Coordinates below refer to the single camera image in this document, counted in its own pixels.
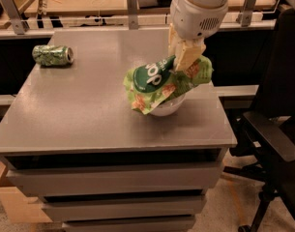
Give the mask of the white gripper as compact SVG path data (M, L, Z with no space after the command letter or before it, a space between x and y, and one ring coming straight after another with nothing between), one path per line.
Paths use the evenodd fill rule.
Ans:
M174 71L185 71L202 55L206 45L196 39L215 34L227 10L228 0L171 1L168 55L175 56Z

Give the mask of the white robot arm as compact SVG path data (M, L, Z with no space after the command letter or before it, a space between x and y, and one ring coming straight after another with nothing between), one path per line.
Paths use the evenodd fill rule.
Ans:
M188 69L206 46L204 40L220 28L228 0L172 0L168 55L175 57L174 71Z

